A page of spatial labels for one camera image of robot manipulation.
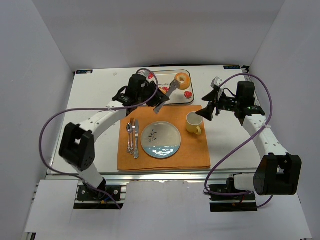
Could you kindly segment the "sugared bagel donut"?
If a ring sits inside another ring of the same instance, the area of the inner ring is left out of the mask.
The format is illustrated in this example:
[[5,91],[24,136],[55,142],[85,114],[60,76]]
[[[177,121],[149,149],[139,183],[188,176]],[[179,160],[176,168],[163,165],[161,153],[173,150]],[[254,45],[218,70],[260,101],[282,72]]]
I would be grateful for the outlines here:
[[175,75],[174,79],[179,83],[179,90],[186,90],[191,85],[191,78],[188,74],[180,72]]

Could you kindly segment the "metal serving tongs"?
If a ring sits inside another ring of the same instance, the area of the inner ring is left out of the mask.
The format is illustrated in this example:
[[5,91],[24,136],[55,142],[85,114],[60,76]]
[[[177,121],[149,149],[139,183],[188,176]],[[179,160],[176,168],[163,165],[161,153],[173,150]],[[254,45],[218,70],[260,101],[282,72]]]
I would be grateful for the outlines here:
[[[171,83],[170,83],[170,87],[168,92],[165,94],[168,98],[170,98],[170,96],[172,95],[172,93],[180,88],[181,83],[174,79]],[[166,104],[168,100],[163,101],[162,103],[157,104],[157,106],[153,109],[155,114],[158,114],[160,112],[160,110],[162,109],[162,107]]]

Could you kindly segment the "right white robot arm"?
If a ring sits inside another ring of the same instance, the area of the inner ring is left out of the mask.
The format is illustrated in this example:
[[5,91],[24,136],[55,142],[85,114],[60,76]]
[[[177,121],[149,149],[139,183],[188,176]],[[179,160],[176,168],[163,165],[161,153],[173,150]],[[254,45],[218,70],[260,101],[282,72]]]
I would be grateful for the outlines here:
[[233,112],[241,126],[249,133],[261,158],[255,173],[239,173],[229,177],[222,194],[256,192],[260,196],[295,195],[302,160],[298,155],[290,154],[267,126],[265,112],[255,104],[254,83],[239,81],[233,97],[224,93],[222,83],[219,77],[212,81],[212,92],[203,97],[208,105],[196,114],[212,121],[213,116],[220,111]]

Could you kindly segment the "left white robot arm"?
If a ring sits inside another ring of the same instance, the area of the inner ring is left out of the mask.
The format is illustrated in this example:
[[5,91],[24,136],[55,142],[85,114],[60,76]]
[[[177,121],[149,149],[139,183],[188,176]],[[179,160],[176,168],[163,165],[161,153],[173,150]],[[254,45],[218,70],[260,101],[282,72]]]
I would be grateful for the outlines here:
[[95,142],[112,125],[126,118],[138,105],[159,108],[169,101],[169,93],[142,74],[133,74],[127,86],[111,99],[105,111],[87,120],[68,123],[63,131],[59,155],[79,174],[82,182],[96,199],[106,190],[106,180],[94,165]]

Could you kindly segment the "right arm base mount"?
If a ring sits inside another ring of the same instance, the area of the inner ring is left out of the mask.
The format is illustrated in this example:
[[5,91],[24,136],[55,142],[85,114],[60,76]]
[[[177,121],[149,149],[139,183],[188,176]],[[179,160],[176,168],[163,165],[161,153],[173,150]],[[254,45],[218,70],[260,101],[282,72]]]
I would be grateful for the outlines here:
[[209,196],[210,211],[212,213],[258,211],[255,194],[244,194],[244,190],[237,190],[233,177],[228,177],[224,184],[209,184],[208,189],[211,192],[228,194],[217,195],[209,193],[206,189],[203,190],[203,193]]

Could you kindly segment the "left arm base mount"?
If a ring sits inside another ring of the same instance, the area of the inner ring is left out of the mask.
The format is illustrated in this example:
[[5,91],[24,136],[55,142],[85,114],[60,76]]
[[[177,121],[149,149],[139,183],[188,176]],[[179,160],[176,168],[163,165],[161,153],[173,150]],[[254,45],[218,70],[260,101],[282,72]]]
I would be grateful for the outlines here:
[[108,195],[95,192],[84,184],[78,186],[73,208],[75,210],[119,210],[123,207],[124,197],[120,185],[106,185],[105,192],[117,202],[120,208]]

